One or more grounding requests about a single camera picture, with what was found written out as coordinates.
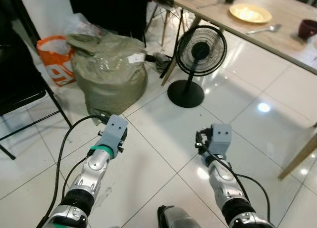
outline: gray sack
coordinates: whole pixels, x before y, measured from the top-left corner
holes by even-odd
[[[141,41],[107,33],[69,35],[67,43],[75,49],[72,69],[90,115],[120,115],[143,95],[148,77]]]

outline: orange bag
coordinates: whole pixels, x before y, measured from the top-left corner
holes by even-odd
[[[52,36],[39,40],[37,50],[48,74],[58,86],[75,81],[70,62],[75,51],[67,45],[66,37]]]

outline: electric fan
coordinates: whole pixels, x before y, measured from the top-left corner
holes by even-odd
[[[223,63],[226,54],[227,43],[220,30],[201,25],[187,31],[177,43],[175,56],[178,66],[189,77],[169,86],[169,99],[183,108],[200,105],[204,100],[204,90],[192,81],[193,77],[214,72]]]

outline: fan base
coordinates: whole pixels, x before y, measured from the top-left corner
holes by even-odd
[[[205,97],[204,90],[195,82],[189,86],[187,93],[184,93],[187,81],[175,81],[168,87],[167,95],[170,101],[183,108],[193,108],[200,105]]]

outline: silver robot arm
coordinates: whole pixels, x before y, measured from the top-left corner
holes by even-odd
[[[77,176],[61,203],[53,210],[44,228],[86,228],[92,206],[97,198],[107,166],[127,135],[127,121],[112,115],[101,139],[92,146]]]
[[[202,156],[203,164],[208,167],[209,182],[214,190],[217,206],[222,211],[229,228],[274,228],[271,223],[256,214],[241,186],[224,166],[231,168],[226,161],[226,152],[230,143],[230,125],[213,124],[211,128],[196,133],[195,147]]]

